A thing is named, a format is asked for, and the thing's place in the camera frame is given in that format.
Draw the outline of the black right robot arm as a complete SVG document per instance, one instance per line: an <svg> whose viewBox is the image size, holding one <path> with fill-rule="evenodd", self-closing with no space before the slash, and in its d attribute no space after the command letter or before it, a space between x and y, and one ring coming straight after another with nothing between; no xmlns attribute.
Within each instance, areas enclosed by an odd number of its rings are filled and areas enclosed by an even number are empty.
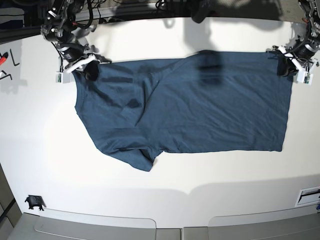
<svg viewBox="0 0 320 240"><path fill-rule="evenodd" d="M76 15L83 10L85 3L89 20L83 24L76 21ZM58 52L60 66L55 73L57 83L71 82L72 72L84 75L88 81L96 81L98 65L112 62L98 54L98 49L85 40L85 36L96 30L96 26L92 25L93 19L90 0L55 0L48 10L40 33Z"/></svg>

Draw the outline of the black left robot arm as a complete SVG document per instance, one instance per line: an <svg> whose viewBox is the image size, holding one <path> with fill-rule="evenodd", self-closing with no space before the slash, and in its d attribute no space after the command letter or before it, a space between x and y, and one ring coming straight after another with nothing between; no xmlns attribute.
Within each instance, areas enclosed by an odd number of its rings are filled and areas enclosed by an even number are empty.
<svg viewBox="0 0 320 240"><path fill-rule="evenodd" d="M279 59L278 76L296 75L298 82L311 84L313 70L320 66L319 61L314 58L320 50L320 2L300 0L298 3L304 11L305 35L299 35L295 44L290 47L274 45L271 53Z"/></svg>

